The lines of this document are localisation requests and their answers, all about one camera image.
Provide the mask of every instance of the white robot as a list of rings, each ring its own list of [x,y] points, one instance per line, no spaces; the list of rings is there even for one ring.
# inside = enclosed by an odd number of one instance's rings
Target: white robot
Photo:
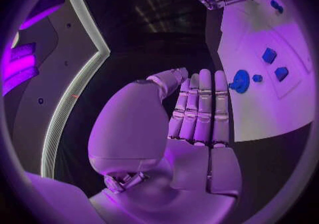
[[[162,100],[181,84],[172,118]],[[91,198],[109,223],[220,223],[241,192],[241,172],[228,146],[228,86],[211,72],[160,72],[118,91],[92,129],[88,153],[106,189]]]

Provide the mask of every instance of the white panel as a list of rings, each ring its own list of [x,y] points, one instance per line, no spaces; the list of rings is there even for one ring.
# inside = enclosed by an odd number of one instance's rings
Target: white panel
[[[271,0],[255,0],[224,9],[219,56],[228,83],[240,69],[250,78],[261,74],[263,81],[250,80],[244,94],[230,90],[235,141],[273,137],[298,129],[314,116],[314,77],[307,45],[300,29],[282,5],[279,14]],[[272,64],[261,56],[267,47],[277,52]],[[288,76],[279,82],[274,74],[287,67]]]

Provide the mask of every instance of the led light strip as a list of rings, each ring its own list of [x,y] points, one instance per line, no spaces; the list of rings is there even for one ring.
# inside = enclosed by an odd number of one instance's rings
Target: led light strip
[[[56,153],[61,134],[79,96],[93,75],[110,55],[110,49],[100,34],[84,0],[70,0],[75,13],[98,52],[81,68],[61,97],[48,126],[41,158],[41,176],[54,178]]]

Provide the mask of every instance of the blue gear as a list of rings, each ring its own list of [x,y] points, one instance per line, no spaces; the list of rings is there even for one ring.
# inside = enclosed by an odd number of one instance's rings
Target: blue gear
[[[229,84],[229,87],[236,90],[237,93],[243,94],[247,91],[249,83],[249,73],[245,70],[239,70],[234,77],[233,83]]]

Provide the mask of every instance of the blue knob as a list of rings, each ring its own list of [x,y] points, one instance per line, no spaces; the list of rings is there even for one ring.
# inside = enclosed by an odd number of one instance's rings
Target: blue knob
[[[263,54],[263,59],[266,63],[272,64],[276,56],[276,51],[268,47],[265,53]]]
[[[283,81],[285,77],[287,77],[288,73],[289,71],[286,67],[280,67],[275,70],[276,77],[280,82]]]
[[[253,75],[253,81],[254,82],[262,82],[263,81],[263,76],[257,75],[257,74]]]
[[[249,74],[245,70],[239,70],[234,76],[233,83],[229,83],[229,88],[237,93],[243,94],[249,87]]]
[[[280,6],[279,3],[276,2],[275,0],[271,0],[271,1],[270,1],[270,5],[271,5],[274,9],[278,10],[280,14],[283,13],[283,7]]]

